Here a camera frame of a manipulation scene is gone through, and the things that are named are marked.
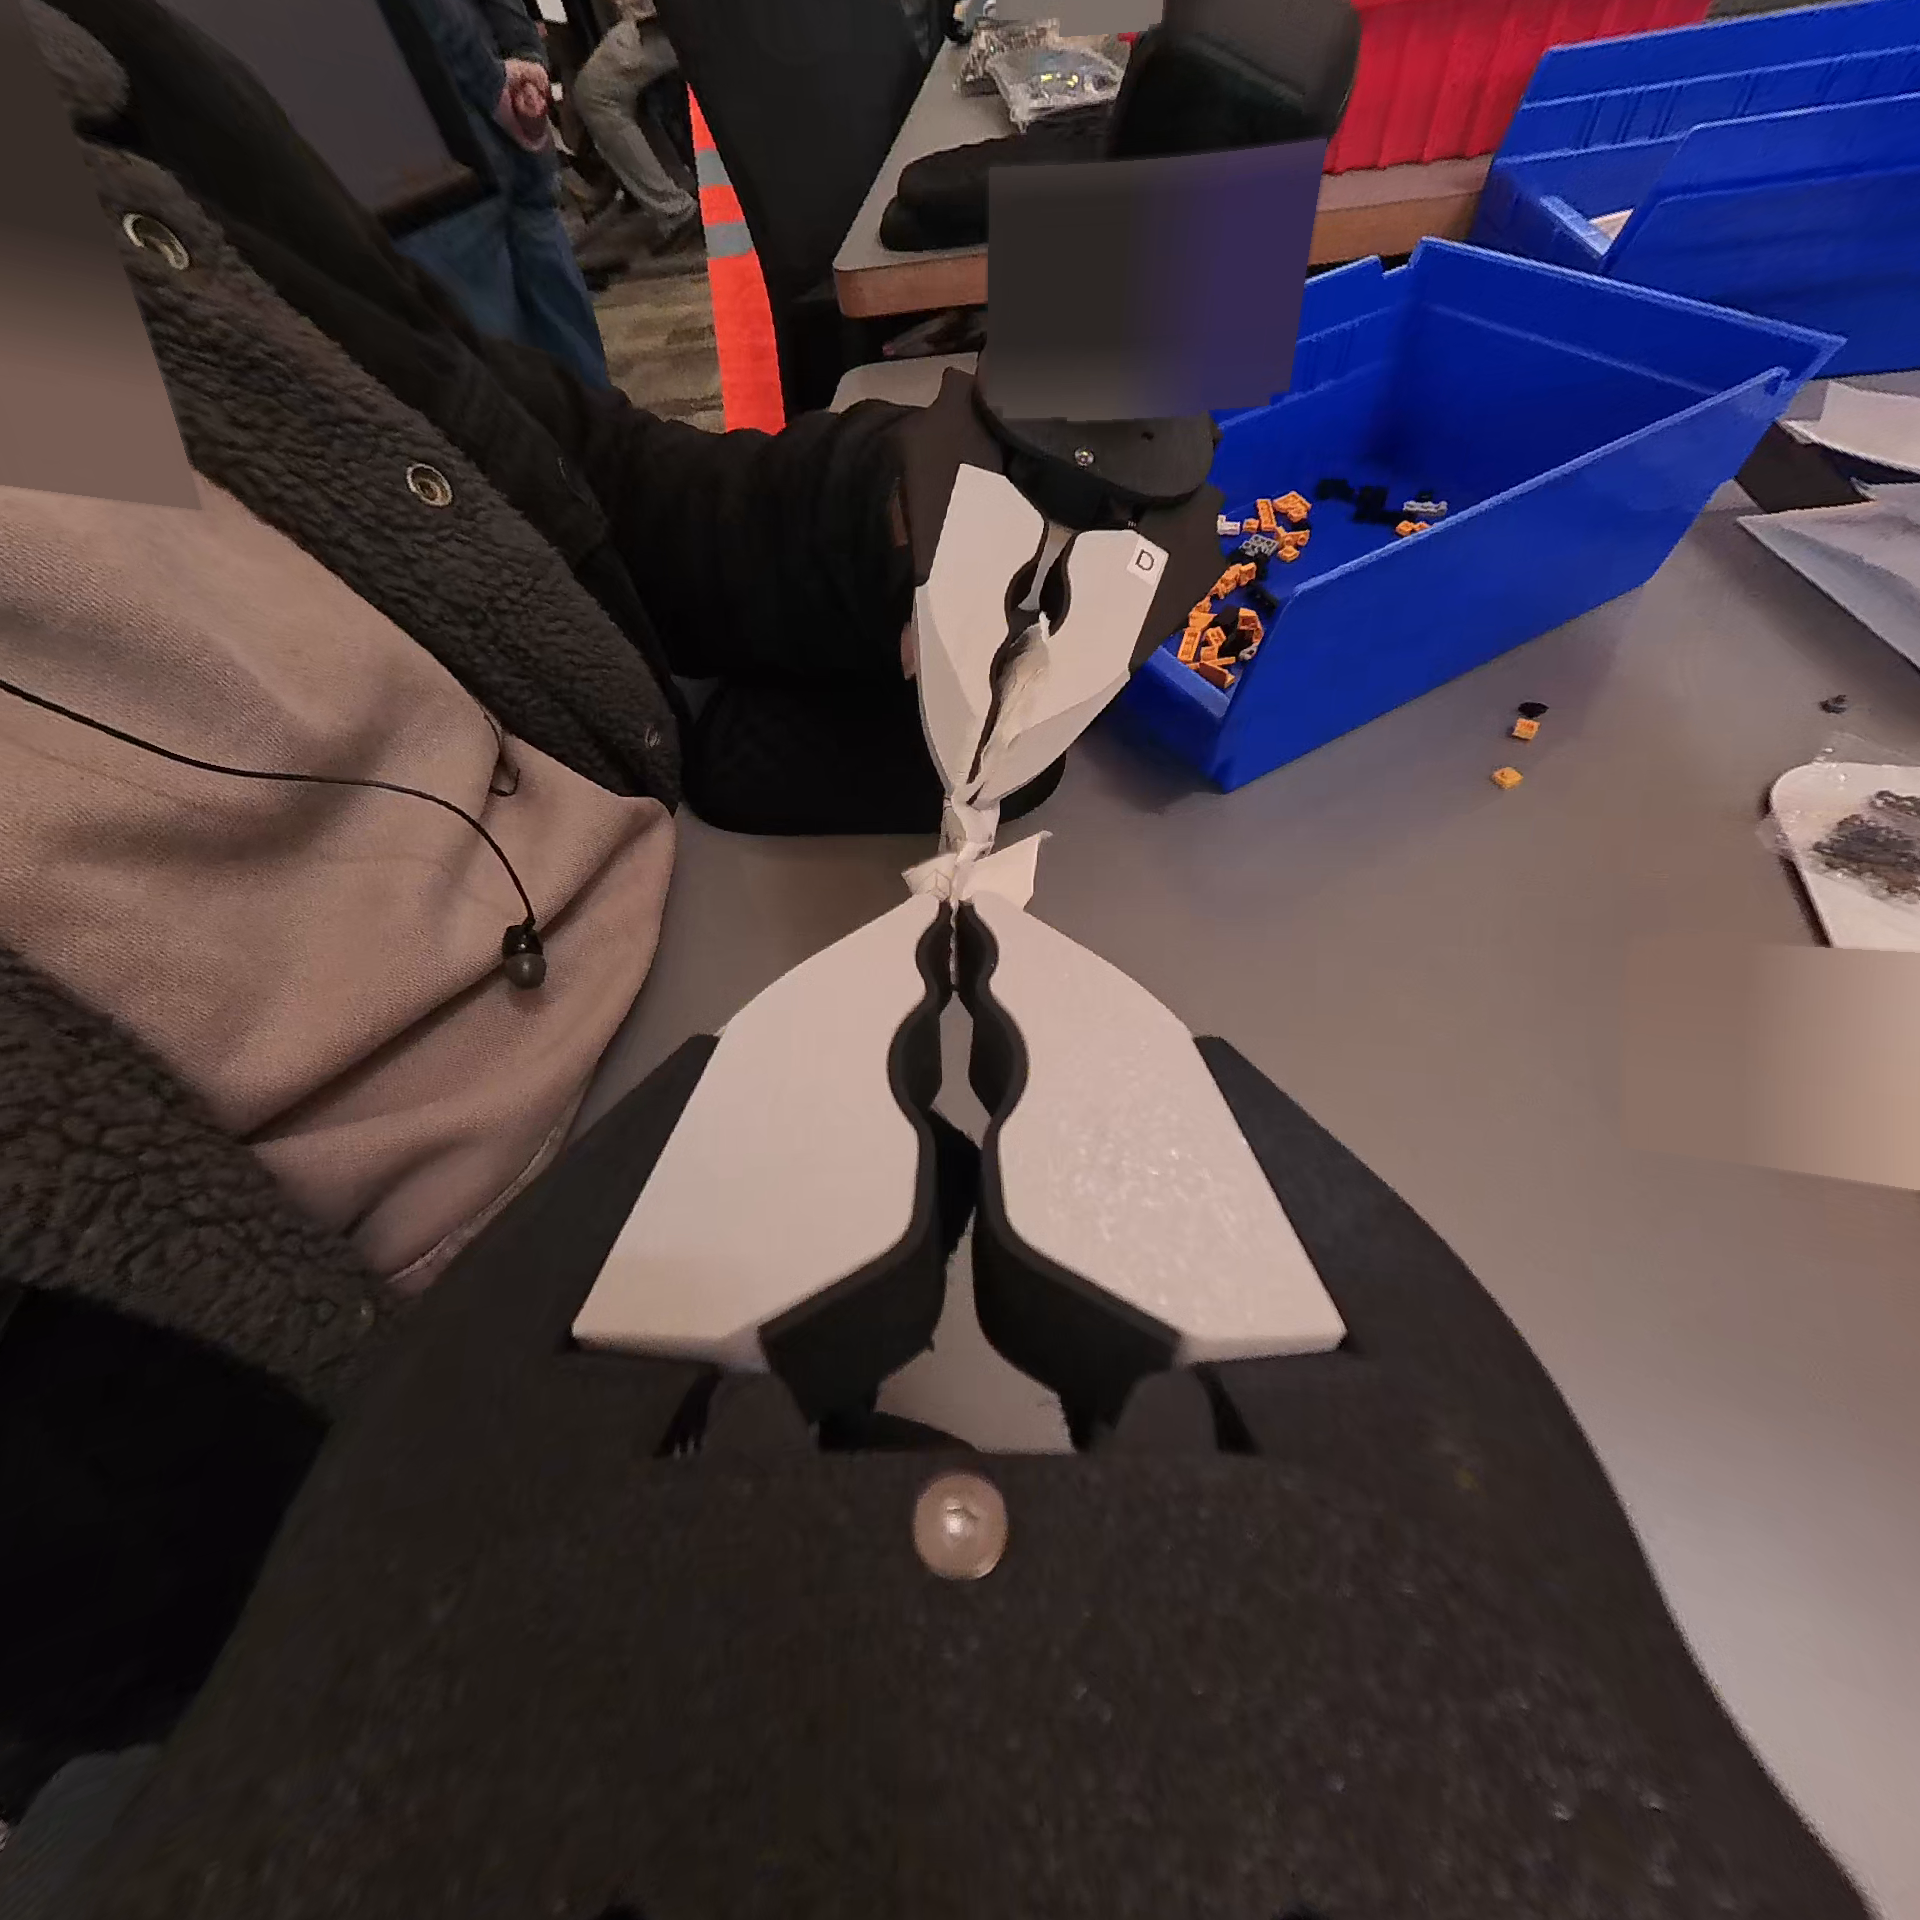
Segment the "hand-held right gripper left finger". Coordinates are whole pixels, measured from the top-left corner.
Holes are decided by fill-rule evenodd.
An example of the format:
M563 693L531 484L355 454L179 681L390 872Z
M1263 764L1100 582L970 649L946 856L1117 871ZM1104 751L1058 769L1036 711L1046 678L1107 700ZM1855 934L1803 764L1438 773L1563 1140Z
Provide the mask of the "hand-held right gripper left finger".
M943 1316L950 912L911 895L736 1012L571 1321L589 1353L875 1393Z

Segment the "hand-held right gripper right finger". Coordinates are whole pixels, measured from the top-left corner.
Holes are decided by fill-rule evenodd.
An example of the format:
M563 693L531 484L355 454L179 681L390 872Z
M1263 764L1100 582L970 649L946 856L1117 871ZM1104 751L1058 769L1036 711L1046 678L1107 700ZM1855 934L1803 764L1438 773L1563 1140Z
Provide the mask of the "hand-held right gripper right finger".
M1342 1345L1332 1294L1176 1014L1012 903L958 908L956 990L988 1112L975 1321L1074 1442L1150 1375Z

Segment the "clear plastic lego bag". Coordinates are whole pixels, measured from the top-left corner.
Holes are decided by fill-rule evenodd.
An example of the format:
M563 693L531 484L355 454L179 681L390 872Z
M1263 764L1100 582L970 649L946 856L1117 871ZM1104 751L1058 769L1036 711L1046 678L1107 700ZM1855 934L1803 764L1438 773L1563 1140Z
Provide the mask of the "clear plastic lego bag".
M1034 714L1048 670L1048 618L1036 607L973 604L925 582L915 594L919 721L940 786L940 852L909 884L958 903L991 863L1012 793L1058 758L1039 753Z

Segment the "person's left forearm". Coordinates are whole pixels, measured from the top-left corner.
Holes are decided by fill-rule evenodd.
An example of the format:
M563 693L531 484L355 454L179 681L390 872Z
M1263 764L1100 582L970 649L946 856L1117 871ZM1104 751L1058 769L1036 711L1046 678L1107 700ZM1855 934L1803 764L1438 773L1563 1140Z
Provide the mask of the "person's left forearm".
M487 366L608 524L668 671L699 689L683 797L747 833L932 833L906 671L906 454L927 406L861 399L774 433L662 420L517 344Z

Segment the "pile of orange black legos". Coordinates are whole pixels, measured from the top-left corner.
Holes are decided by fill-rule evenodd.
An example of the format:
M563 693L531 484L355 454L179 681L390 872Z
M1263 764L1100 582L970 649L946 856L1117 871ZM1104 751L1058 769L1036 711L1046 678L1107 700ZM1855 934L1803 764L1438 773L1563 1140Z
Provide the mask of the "pile of orange black legos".
M1295 590L1452 513L1453 503L1438 486L1363 484L1342 472L1322 476L1307 490L1254 496L1237 511L1219 511L1221 561L1167 640L1174 663L1214 689L1235 689Z

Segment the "black padded wrist rest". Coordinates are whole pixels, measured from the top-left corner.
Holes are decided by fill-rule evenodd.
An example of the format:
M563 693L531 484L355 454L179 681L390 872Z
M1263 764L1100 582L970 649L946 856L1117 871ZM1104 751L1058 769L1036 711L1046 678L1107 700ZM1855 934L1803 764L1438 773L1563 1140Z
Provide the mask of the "black padded wrist rest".
M1063 119L911 160L880 214L880 246L891 254L983 249L995 172L1100 160L1107 134L1101 117Z

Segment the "grey wood-edged table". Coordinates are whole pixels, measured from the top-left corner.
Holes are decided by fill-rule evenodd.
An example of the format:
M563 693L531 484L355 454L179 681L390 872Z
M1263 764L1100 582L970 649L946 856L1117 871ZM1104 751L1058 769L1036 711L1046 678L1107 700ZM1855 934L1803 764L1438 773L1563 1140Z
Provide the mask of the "grey wood-edged table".
M997 98L958 88L958 65L958 47L941 47L835 254L835 300L850 319L988 302L984 246L899 250L880 240L883 213L911 160L1007 129ZM1487 157L1469 157L1324 175L1309 264L1322 269L1366 255L1407 255L1429 234L1462 240L1487 168Z

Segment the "orange traffic cone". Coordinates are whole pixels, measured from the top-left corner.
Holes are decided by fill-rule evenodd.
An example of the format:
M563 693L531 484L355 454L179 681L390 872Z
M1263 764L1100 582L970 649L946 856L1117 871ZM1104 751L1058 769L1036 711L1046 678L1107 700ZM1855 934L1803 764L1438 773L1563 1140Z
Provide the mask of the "orange traffic cone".
M751 231L692 90L688 90L688 120L703 214L711 328L724 428L778 431L784 428L778 327Z

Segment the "clear bags of small parts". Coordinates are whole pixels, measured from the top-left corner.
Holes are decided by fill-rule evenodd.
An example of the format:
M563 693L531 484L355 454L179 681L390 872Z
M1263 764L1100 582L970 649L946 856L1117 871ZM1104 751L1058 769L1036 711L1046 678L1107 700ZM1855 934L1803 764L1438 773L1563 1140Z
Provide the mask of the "clear bags of small parts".
M1117 103L1131 49L1119 33L1067 33L1053 16L983 12L962 28L950 88L1010 132L1063 127Z

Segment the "blue plastic bin with legos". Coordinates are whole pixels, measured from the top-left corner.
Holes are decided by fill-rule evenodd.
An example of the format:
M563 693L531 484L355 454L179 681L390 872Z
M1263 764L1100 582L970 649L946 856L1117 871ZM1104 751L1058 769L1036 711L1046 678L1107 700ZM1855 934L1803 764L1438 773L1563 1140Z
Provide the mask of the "blue plastic bin with legos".
M1290 389L1221 424L1211 484L1328 480L1235 684L1176 633L1115 729L1223 790L1254 781L1639 590L1843 336L1630 280L1424 241L1302 287Z

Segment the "red plastic bin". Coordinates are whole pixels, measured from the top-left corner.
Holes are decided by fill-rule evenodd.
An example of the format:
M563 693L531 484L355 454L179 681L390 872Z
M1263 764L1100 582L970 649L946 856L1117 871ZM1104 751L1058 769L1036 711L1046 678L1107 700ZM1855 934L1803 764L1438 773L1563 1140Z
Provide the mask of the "red plastic bin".
M1469 160L1498 148L1542 54L1686 28L1706 1L1358 1L1360 60L1326 173Z

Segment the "beige hoodie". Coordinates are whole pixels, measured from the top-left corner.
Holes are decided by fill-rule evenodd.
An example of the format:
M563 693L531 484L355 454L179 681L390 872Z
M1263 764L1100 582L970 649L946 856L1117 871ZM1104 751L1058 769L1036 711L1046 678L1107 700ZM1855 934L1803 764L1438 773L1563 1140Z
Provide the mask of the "beige hoodie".
M558 1149L655 954L676 826L506 736L293 540L5 489L5 678L171 751L407 783L237 781L5 697L5 944L200 1094L302 1210L423 1288Z

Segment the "dark fleece jacket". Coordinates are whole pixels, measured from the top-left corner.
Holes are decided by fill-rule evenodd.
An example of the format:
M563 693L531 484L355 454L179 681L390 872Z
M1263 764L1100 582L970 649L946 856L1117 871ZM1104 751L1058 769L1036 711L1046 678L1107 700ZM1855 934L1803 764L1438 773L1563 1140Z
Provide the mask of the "dark fleece jacket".
M496 796L519 783L503 748L517 736L674 822L680 745L661 670L567 549L367 346L330 332L312 293L264 272L197 162L135 132L146 80L212 80L218 105L264 105L258 88L183 30L148 54L125 28L75 20L80 4L23 8L180 428L187 510L198 482L226 490L439 661L496 734ZM426 1288L379 1278L157 1054L7 944L5 1282L85 1344L128 1336L325 1412Z

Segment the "white paper bag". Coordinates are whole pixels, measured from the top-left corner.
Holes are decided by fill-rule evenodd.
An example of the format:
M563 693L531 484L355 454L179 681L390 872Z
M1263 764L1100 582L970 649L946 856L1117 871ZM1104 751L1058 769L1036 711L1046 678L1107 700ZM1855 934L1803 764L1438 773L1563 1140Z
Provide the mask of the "white paper bag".
M1767 552L1918 665L1918 484L1871 486L1859 503L1750 511L1739 526Z
M1824 376L1787 406L1782 428L1870 484L1916 486L1916 375Z

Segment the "plastic bag of black parts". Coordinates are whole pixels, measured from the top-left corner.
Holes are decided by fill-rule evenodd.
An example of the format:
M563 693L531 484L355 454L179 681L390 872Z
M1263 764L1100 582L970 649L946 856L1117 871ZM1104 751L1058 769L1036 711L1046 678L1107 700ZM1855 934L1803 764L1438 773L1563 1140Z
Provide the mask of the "plastic bag of black parts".
M1918 952L1918 768L1812 758L1767 790L1762 836L1824 945Z

